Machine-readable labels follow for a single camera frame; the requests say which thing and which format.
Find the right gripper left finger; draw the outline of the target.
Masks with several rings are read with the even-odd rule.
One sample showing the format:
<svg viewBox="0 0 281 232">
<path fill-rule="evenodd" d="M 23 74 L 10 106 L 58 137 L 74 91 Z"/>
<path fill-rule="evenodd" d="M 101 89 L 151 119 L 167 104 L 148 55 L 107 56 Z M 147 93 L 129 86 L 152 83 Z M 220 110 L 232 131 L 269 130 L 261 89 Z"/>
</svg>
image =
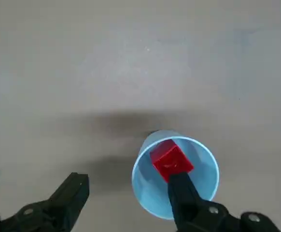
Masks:
<svg viewBox="0 0 281 232">
<path fill-rule="evenodd" d="M 70 232 L 89 197 L 89 176 L 71 173 L 49 199 L 0 218 L 0 232 Z"/>
</svg>

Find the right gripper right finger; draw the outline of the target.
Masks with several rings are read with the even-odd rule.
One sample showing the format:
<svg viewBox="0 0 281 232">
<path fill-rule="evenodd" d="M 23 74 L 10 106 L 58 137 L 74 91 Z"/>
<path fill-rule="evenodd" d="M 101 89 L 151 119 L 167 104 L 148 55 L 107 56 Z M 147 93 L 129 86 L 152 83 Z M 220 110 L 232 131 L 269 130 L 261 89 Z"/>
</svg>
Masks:
<svg viewBox="0 0 281 232">
<path fill-rule="evenodd" d="M 239 218 L 219 203 L 200 197 L 188 173 L 169 177 L 168 196 L 179 232 L 279 232 L 266 215 L 244 212 Z"/>
</svg>

